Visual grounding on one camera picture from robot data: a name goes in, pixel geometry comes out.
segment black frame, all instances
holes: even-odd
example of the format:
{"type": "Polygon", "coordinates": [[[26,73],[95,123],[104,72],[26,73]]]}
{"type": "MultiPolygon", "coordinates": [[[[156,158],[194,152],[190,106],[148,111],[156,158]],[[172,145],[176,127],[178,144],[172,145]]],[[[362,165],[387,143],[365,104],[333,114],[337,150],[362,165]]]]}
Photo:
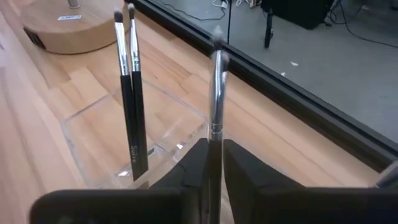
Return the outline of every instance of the black frame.
{"type": "MultiPolygon", "coordinates": [[[[167,8],[134,0],[136,8],[201,53],[211,54],[210,34],[167,8]]],[[[329,105],[240,50],[226,44],[229,70],[285,110],[380,172],[398,159],[398,144],[329,105]]]]}

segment wooden turntable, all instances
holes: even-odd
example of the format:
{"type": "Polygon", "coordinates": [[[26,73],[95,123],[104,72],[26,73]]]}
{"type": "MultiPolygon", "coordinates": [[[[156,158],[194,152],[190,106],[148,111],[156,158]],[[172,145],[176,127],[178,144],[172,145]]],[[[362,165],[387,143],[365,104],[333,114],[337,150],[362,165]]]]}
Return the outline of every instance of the wooden turntable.
{"type": "Polygon", "coordinates": [[[79,54],[116,41],[115,7],[123,9],[126,29],[129,19],[123,0],[84,0],[75,9],[67,0],[36,0],[22,10],[21,22],[31,41],[41,49],[79,54]]]}

